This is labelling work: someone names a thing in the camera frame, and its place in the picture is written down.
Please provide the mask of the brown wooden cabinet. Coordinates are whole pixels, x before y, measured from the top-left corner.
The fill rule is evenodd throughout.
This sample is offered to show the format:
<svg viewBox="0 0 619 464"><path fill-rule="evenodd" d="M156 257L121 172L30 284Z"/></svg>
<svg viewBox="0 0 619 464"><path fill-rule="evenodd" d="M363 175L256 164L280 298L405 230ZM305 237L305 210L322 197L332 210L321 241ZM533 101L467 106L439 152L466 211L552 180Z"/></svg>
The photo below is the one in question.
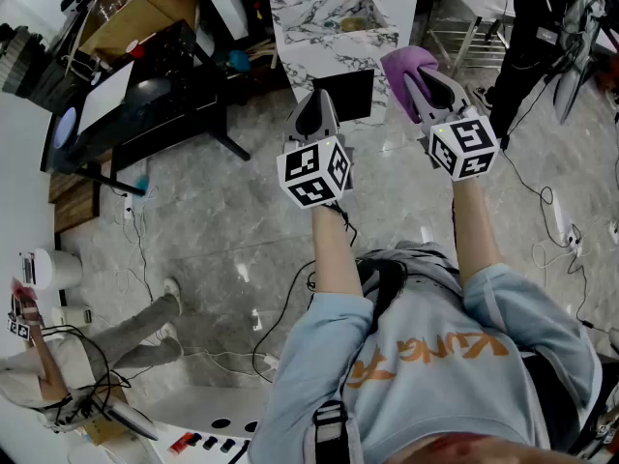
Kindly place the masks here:
<svg viewBox="0 0 619 464"><path fill-rule="evenodd" d="M54 232L61 234L100 215L101 184L78 175L54 173L48 202L54 207Z"/></svg>

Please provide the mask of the blue plate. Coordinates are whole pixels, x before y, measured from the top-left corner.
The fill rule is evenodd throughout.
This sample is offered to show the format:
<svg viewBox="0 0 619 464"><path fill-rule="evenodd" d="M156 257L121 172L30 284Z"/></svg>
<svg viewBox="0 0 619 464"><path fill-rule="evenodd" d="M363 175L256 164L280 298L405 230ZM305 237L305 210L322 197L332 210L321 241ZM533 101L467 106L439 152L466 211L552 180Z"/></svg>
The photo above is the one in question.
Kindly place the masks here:
<svg viewBox="0 0 619 464"><path fill-rule="evenodd" d="M76 120L77 111L75 107L72 106L67 109L56 126L53 136L53 147L55 149L62 148L67 143L74 131Z"/></svg>

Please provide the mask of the person's left forearm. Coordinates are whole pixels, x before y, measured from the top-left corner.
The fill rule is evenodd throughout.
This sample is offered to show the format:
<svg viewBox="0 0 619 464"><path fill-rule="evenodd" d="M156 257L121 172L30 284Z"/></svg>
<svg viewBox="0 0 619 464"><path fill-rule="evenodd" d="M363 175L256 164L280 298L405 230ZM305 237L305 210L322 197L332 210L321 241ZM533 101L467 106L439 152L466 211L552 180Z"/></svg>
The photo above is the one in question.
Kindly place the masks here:
<svg viewBox="0 0 619 464"><path fill-rule="evenodd" d="M362 297L362 285L342 216L325 206L317 206L311 209L311 222L315 290Z"/></svg>

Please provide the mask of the marble sink cabinet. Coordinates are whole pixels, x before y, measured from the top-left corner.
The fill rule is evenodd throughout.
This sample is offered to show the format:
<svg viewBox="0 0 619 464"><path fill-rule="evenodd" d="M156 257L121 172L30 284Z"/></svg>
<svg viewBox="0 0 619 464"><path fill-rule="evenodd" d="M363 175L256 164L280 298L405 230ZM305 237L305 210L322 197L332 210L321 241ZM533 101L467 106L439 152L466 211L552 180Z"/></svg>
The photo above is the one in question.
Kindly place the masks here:
<svg viewBox="0 0 619 464"><path fill-rule="evenodd" d="M344 132L385 121L391 88L381 58L398 45L398 28L380 0L270 0L279 58L298 102L314 89L328 91ZM368 21L364 31L341 33L349 16ZM327 28L326 21L336 26Z"/></svg>

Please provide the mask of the grey pleated lampshade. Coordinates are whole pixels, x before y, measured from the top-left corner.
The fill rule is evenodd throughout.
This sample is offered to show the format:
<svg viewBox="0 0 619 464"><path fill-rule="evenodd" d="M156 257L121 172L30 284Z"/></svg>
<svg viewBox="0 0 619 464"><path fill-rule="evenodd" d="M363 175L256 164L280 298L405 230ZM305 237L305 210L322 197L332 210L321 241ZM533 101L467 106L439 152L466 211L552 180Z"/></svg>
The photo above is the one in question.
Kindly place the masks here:
<svg viewBox="0 0 619 464"><path fill-rule="evenodd" d="M48 65L43 36L0 24L0 91L28 98Z"/></svg>

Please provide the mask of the grey trousers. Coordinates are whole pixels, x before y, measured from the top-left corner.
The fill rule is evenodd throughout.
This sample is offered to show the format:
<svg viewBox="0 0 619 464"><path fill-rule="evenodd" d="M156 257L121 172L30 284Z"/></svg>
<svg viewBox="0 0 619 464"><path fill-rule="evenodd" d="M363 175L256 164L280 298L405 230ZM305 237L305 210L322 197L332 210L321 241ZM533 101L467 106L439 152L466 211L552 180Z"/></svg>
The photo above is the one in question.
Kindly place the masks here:
<svg viewBox="0 0 619 464"><path fill-rule="evenodd" d="M363 295L374 302L379 298L393 300L422 282L462 296L457 265L433 243L403 241L397 247L371 250L357 258L357 271Z"/></svg>

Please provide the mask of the person's right forearm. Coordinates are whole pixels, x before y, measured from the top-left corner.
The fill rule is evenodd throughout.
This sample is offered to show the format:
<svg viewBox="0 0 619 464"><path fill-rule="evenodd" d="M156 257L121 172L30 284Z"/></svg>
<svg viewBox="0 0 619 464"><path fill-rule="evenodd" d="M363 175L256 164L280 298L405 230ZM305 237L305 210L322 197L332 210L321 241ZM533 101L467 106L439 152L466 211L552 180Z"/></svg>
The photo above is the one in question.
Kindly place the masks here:
<svg viewBox="0 0 619 464"><path fill-rule="evenodd" d="M453 182L457 263L463 286L479 271L502 262L482 187L477 179Z"/></svg>

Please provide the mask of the white paper roll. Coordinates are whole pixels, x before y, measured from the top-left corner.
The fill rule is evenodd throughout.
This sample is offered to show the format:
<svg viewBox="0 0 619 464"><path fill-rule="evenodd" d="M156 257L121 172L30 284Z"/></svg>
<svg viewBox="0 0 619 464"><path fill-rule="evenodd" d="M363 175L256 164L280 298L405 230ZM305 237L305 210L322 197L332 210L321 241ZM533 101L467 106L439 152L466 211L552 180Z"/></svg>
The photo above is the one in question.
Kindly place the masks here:
<svg viewBox="0 0 619 464"><path fill-rule="evenodd" d="M19 254L24 283L35 290L65 290L82 279L78 257L62 250L36 248Z"/></svg>

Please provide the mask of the black table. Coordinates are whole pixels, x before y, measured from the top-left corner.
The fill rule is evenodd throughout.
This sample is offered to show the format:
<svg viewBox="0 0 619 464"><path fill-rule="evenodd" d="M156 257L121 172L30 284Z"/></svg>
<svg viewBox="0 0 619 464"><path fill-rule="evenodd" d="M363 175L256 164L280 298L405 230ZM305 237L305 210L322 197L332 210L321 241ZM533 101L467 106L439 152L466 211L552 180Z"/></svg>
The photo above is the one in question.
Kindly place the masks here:
<svg viewBox="0 0 619 464"><path fill-rule="evenodd" d="M227 132L230 84L197 44L189 25L178 21L142 46L142 58L125 57L121 62L119 70L130 62L134 65L119 106L78 135L86 97L108 77L75 95L68 104L77 111L74 131L59 149L53 147L53 136L61 117L50 118L41 171L78 175L124 195L142 196L145 189L119 182L116 173L200 134L210 135L241 160L250 160L250 154Z"/></svg>

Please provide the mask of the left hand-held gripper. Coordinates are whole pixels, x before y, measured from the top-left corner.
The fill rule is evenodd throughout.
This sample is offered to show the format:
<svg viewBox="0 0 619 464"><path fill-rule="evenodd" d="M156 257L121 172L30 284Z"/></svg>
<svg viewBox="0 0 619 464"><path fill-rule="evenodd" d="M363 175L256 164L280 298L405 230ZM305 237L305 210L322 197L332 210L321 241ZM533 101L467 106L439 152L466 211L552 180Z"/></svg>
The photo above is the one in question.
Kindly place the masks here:
<svg viewBox="0 0 619 464"><path fill-rule="evenodd" d="M286 121L284 152L277 157L279 184L301 209L337 202L350 186L352 159L343 136L329 136L337 130L337 113L325 89L309 93ZM319 136L329 137L300 142Z"/></svg>

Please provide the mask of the purple cloth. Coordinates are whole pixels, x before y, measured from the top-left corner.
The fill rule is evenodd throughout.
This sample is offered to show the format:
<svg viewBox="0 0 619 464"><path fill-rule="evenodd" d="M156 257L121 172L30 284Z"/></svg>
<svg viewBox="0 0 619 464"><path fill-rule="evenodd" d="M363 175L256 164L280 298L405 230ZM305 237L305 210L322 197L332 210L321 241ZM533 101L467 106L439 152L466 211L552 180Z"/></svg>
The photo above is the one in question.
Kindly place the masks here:
<svg viewBox="0 0 619 464"><path fill-rule="evenodd" d="M410 76L417 88L428 99L430 92L418 69L423 67L437 71L436 59L424 48L409 45L384 55L381 58L381 64L395 98L410 120L415 124L421 124L422 119L412 96L408 92L404 78Z"/></svg>

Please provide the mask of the light blue printed t-shirt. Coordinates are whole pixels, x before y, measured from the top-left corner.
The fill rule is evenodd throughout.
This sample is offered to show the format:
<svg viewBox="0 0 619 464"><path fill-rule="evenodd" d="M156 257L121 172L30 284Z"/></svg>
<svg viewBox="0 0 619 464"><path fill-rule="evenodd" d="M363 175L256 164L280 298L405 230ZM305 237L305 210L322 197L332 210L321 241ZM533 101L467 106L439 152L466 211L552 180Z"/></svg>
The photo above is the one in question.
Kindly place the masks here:
<svg viewBox="0 0 619 464"><path fill-rule="evenodd" d="M506 265L461 286L456 297L422 282L384 311L364 297L316 294L284 344L251 464L305 464L313 415L335 398L366 464L448 432L558 448L559 418L544 412L528 364L544 363L540 381L566 397L566 422L581 427L602 384L586 331Z"/></svg>

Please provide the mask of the white board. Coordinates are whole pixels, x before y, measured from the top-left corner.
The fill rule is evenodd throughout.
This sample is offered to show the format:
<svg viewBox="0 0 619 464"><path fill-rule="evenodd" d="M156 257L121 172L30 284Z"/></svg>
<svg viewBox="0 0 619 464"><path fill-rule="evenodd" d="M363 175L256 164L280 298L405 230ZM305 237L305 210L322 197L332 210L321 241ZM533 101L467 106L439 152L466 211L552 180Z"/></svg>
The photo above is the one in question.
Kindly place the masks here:
<svg viewBox="0 0 619 464"><path fill-rule="evenodd" d="M88 94L80 116L78 135L122 103L128 89L133 65L134 62L130 62Z"/></svg>

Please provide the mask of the large cardboard box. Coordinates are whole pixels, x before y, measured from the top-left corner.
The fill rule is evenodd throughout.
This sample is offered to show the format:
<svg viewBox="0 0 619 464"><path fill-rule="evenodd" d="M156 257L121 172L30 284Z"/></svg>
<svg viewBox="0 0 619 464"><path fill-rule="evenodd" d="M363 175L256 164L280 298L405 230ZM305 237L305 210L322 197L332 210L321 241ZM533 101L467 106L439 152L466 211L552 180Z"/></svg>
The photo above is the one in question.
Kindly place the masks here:
<svg viewBox="0 0 619 464"><path fill-rule="evenodd" d="M82 23L76 49L106 62L175 22L195 28L197 0L95 0Z"/></svg>

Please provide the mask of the red packet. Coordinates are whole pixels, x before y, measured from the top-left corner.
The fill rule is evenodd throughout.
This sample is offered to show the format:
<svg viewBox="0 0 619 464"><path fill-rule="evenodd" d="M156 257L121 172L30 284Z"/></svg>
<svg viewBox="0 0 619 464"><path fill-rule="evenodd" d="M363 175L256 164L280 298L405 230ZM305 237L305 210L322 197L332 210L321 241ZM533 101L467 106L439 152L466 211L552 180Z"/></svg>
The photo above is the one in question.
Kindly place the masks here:
<svg viewBox="0 0 619 464"><path fill-rule="evenodd" d="M179 455L182 453L190 444L194 434L192 432L185 433L182 437L180 437L177 441L171 444L167 451L173 455Z"/></svg>

